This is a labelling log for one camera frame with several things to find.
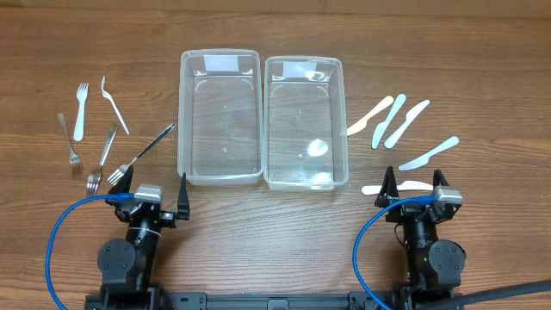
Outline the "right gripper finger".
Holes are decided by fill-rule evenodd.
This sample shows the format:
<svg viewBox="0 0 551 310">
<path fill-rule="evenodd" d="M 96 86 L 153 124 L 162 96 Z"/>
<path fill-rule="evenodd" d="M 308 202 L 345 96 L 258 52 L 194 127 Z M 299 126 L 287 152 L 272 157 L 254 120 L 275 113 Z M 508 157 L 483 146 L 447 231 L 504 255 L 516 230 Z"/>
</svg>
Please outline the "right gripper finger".
<svg viewBox="0 0 551 310">
<path fill-rule="evenodd" d="M 375 199 L 375 206 L 390 206 L 398 200 L 398 188 L 393 167 L 388 166 L 381 190 Z"/>
<path fill-rule="evenodd" d="M 444 177 L 442 171 L 439 170 L 439 169 L 434 170 L 433 183 L 432 184 L 433 184 L 434 188 L 438 187 L 438 186 L 449 186 L 448 181 Z"/>
</svg>

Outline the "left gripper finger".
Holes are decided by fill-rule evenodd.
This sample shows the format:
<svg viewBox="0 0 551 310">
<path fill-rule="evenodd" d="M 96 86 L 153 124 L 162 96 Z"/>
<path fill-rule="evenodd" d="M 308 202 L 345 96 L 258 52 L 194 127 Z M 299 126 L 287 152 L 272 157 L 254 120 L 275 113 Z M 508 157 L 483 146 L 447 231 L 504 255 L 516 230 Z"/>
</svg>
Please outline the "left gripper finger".
<svg viewBox="0 0 551 310">
<path fill-rule="evenodd" d="M 189 197 L 187 193 L 185 172 L 182 174 L 176 206 L 177 206 L 176 218 L 178 220 L 189 220 L 190 209 L 189 209 Z"/>
<path fill-rule="evenodd" d="M 111 195 L 127 194 L 130 190 L 130 186 L 133 179 L 133 166 L 130 165 L 126 172 L 121 175 L 119 181 L 114 185 L 108 193 Z"/>
</svg>

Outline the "white plastic knife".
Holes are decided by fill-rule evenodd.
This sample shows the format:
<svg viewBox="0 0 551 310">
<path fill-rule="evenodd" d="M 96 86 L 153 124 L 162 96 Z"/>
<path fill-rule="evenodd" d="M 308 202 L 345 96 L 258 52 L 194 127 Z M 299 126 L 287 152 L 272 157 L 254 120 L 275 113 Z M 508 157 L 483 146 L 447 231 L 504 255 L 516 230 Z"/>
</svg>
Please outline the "white plastic knife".
<svg viewBox="0 0 551 310">
<path fill-rule="evenodd" d="M 433 190 L 433 185 L 429 183 L 423 183 L 418 181 L 404 181 L 396 186 L 397 191 L 429 191 Z M 378 195 L 381 190 L 385 193 L 390 193 L 390 189 L 383 189 L 380 185 L 366 185 L 362 187 L 363 195 Z"/>
<path fill-rule="evenodd" d="M 459 142 L 460 142 L 460 140 L 457 136 L 452 136 L 452 137 L 446 139 L 440 145 L 433 148 L 432 150 L 430 150 L 427 153 L 421 155 L 420 157 L 415 158 L 412 161 L 401 165 L 399 167 L 399 170 L 400 171 L 411 171 L 411 170 L 415 170 L 417 168 L 420 168 L 420 167 L 428 164 L 431 157 L 433 157 L 434 155 L 437 155 L 440 152 L 444 152 L 444 151 L 448 150 L 449 148 L 452 148 L 452 147 L 456 146 Z"/>
</svg>

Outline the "light blue plastic knife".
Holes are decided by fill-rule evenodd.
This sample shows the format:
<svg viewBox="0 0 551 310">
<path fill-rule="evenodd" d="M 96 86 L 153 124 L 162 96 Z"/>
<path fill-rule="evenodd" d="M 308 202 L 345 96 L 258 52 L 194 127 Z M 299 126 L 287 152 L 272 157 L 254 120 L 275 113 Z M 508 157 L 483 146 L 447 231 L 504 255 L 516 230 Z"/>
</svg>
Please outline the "light blue plastic knife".
<svg viewBox="0 0 551 310">
<path fill-rule="evenodd" d="M 393 102 L 393 105 L 387 115 L 387 118 L 377 125 L 377 127 L 374 130 L 374 135 L 372 138 L 371 147 L 373 149 L 376 149 L 379 145 L 383 134 L 387 130 L 388 126 L 390 125 L 392 119 L 394 116 L 399 112 L 400 108 L 403 106 L 403 104 L 406 101 L 406 95 L 405 94 L 398 94 Z"/>
</svg>

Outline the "pale blue plastic knife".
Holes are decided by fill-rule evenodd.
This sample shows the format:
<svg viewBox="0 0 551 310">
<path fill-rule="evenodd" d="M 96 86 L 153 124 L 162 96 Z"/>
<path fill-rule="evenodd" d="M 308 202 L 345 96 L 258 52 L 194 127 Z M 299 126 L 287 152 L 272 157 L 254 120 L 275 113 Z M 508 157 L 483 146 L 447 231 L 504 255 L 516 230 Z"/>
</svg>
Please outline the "pale blue plastic knife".
<svg viewBox="0 0 551 310">
<path fill-rule="evenodd" d="M 392 149 L 399 141 L 405 130 L 412 124 L 415 118 L 430 104 L 430 100 L 423 100 L 406 113 L 406 120 L 387 138 L 384 146 Z"/>
</svg>

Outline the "beige plastic knife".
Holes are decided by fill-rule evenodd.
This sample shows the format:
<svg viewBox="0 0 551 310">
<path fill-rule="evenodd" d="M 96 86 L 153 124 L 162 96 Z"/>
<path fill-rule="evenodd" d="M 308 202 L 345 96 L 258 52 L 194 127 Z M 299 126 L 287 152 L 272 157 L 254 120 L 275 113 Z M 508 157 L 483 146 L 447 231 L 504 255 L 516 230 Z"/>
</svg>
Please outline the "beige plastic knife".
<svg viewBox="0 0 551 310">
<path fill-rule="evenodd" d="M 392 96 L 385 96 L 380 100 L 367 114 L 365 114 L 359 121 L 354 123 L 352 126 L 347 128 L 347 135 L 351 136 L 353 134 L 359 133 L 366 126 L 368 121 L 375 115 L 379 114 L 382 110 L 386 109 L 388 106 L 392 105 L 394 98 Z"/>
</svg>

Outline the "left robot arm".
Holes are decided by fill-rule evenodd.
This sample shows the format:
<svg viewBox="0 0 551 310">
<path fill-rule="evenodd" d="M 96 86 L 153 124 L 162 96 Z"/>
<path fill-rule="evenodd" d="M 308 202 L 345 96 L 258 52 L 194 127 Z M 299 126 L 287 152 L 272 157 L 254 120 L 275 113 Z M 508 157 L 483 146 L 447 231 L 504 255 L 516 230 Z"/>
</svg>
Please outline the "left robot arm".
<svg viewBox="0 0 551 310">
<path fill-rule="evenodd" d="M 102 289 L 110 295 L 158 298 L 164 289 L 152 283 L 152 272 L 161 231 L 175 228 L 179 220 L 190 216 L 186 176 L 181 175 L 176 212 L 162 209 L 164 190 L 160 186 L 141 184 L 131 193 L 132 178 L 133 171 L 126 172 L 109 191 L 113 197 L 105 200 L 128 228 L 125 238 L 110 240 L 98 253 Z"/>
</svg>

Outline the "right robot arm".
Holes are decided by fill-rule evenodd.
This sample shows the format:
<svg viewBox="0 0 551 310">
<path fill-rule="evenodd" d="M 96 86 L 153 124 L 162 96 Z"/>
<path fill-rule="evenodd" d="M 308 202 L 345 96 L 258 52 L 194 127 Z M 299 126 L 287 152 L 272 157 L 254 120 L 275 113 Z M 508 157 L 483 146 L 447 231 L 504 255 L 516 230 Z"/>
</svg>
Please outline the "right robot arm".
<svg viewBox="0 0 551 310">
<path fill-rule="evenodd" d="M 461 284 L 466 252 L 453 241 L 440 240 L 436 226 L 454 217 L 463 197 L 458 189 L 449 185 L 440 170 L 434 171 L 430 196 L 431 201 L 422 197 L 416 201 L 401 201 L 393 168 L 389 166 L 375 200 L 378 208 L 398 204 L 387 212 L 385 220 L 403 227 L 410 281 L 406 286 L 407 296 L 442 295 Z"/>
</svg>

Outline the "right clear plastic container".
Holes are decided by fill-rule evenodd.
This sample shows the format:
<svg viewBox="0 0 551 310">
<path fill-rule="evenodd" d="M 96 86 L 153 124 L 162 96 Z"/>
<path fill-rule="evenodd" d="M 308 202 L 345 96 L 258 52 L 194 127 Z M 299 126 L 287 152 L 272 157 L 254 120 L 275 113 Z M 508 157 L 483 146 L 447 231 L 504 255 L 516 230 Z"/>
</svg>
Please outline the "right clear plastic container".
<svg viewBox="0 0 551 310">
<path fill-rule="evenodd" d="M 270 189 L 331 191 L 348 181 L 344 70 L 339 59 L 266 59 L 263 103 L 263 176 Z"/>
</svg>

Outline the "clear plastic container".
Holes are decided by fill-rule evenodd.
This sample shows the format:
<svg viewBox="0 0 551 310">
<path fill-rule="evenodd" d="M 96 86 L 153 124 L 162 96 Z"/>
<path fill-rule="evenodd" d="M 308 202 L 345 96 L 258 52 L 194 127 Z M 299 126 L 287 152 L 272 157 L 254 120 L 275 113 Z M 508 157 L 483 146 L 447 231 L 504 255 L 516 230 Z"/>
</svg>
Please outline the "clear plastic container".
<svg viewBox="0 0 551 310">
<path fill-rule="evenodd" d="M 260 57 L 254 50 L 181 56 L 177 172 L 198 186 L 255 184 L 263 173 Z"/>
<path fill-rule="evenodd" d="M 263 176 L 270 189 L 331 191 L 348 181 L 344 70 L 339 59 L 266 59 L 263 103 Z"/>
</svg>

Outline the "left clear plastic container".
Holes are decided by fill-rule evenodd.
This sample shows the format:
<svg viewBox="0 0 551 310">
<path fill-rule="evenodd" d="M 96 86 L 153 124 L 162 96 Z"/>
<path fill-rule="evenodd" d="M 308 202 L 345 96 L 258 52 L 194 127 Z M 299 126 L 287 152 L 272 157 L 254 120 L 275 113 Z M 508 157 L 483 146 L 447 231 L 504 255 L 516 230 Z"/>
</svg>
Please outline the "left clear plastic container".
<svg viewBox="0 0 551 310">
<path fill-rule="evenodd" d="M 263 173 L 260 57 L 254 50 L 181 56 L 177 172 L 198 186 L 255 184 Z"/>
</svg>

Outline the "small silver metal fork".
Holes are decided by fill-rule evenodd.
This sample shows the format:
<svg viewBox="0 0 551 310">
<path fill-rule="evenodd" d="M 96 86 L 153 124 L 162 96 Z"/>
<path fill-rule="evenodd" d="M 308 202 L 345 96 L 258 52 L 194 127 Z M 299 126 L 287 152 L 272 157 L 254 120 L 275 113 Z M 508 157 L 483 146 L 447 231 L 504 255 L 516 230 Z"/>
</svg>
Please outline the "small silver metal fork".
<svg viewBox="0 0 551 310">
<path fill-rule="evenodd" d="M 76 176 L 78 176 L 82 173 L 82 169 L 83 169 L 82 159 L 75 153 L 75 151 L 72 147 L 71 137 L 69 135 L 69 130 L 68 130 L 68 127 L 67 127 L 67 124 L 66 124 L 66 121 L 65 121 L 65 116 L 62 113 L 60 113 L 60 114 L 58 114 L 58 119 L 59 119 L 60 126 L 62 127 L 64 136 L 65 136 L 65 140 L 66 140 L 66 143 L 68 145 L 69 152 L 70 152 L 69 163 L 70 163 L 70 166 L 71 166 L 71 174 L 74 177 L 76 177 Z"/>
</svg>

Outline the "thin white plastic fork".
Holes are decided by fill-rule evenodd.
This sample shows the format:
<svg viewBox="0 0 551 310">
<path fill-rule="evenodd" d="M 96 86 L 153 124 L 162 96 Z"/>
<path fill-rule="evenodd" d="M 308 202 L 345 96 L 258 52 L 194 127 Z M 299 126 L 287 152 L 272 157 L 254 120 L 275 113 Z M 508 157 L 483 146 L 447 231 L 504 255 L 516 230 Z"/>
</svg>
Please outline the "thin white plastic fork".
<svg viewBox="0 0 551 310">
<path fill-rule="evenodd" d="M 102 77 L 102 82 L 101 82 L 101 91 L 102 91 L 102 96 L 107 99 L 110 103 L 111 103 L 111 106 L 112 108 L 114 109 L 114 112 L 120 122 L 120 124 L 122 125 L 124 131 L 126 134 L 129 134 L 129 130 L 128 130 L 128 127 L 127 127 L 127 124 L 126 122 L 124 121 L 124 118 L 122 117 L 121 115 L 121 112 L 120 110 L 118 109 L 116 103 L 115 103 L 115 100 L 114 98 L 105 90 L 105 82 L 106 82 L 106 78 L 105 77 Z"/>
</svg>

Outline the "black handled metal fork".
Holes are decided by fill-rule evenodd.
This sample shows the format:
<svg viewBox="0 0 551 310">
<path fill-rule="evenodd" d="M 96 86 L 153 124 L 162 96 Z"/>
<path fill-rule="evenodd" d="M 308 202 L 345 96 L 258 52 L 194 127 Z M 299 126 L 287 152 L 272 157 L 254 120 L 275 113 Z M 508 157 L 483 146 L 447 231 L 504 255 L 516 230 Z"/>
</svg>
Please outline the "black handled metal fork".
<svg viewBox="0 0 551 310">
<path fill-rule="evenodd" d="M 130 163 L 121 165 L 109 177 L 108 183 L 115 186 L 127 172 L 127 170 L 145 153 L 152 149 L 158 142 L 171 133 L 176 128 L 176 123 L 170 124 L 162 133 L 160 133 L 143 151 L 141 151 Z"/>
</svg>

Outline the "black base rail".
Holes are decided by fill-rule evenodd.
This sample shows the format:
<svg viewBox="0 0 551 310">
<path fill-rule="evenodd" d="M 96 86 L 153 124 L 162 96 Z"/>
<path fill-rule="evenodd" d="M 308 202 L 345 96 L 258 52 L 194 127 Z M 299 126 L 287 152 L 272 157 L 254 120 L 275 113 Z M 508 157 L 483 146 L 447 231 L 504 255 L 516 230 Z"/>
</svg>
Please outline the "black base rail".
<svg viewBox="0 0 551 310">
<path fill-rule="evenodd" d="M 171 309 L 177 310 L 371 310 L 382 309 L 368 294 L 206 294 L 169 293 Z"/>
</svg>

